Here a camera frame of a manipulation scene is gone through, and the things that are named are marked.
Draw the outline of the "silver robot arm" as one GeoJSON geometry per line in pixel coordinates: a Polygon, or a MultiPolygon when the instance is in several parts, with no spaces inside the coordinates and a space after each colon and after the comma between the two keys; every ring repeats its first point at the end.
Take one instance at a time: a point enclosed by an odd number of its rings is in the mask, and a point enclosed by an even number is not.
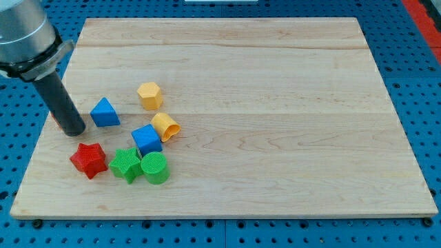
{"type": "Polygon", "coordinates": [[[1,76],[38,81],[74,49],[38,0],[1,0],[1,76]]]}

